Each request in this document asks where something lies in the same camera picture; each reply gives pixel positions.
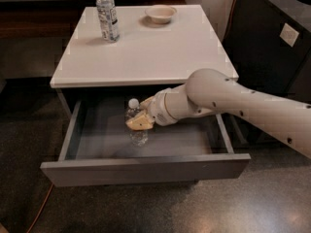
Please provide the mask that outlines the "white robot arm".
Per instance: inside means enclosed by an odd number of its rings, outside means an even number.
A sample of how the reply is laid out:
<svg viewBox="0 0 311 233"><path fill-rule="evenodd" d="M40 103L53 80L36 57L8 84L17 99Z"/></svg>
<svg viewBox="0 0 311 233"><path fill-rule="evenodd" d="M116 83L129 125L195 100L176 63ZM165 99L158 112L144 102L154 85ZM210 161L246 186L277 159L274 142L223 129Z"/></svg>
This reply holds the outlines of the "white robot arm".
<svg viewBox="0 0 311 233"><path fill-rule="evenodd" d="M132 130L167 126L189 117L240 117L304 156L311 157L311 107L247 88L214 69L199 69L186 82L140 103L126 122Z"/></svg>

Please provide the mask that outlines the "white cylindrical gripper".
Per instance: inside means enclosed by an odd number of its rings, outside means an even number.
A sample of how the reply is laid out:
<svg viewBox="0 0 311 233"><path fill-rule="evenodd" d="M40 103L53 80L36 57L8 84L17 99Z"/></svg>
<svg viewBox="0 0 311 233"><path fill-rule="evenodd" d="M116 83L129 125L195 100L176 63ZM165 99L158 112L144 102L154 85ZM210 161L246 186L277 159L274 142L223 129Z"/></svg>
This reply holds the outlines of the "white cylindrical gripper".
<svg viewBox="0 0 311 233"><path fill-rule="evenodd" d="M170 93L171 88L159 91L155 96L151 96L140 103L140 109L146 111L138 113L135 117L129 119L125 124L134 131L149 130L154 124L167 126L175 124L177 120L171 116L165 105L165 98Z"/></svg>

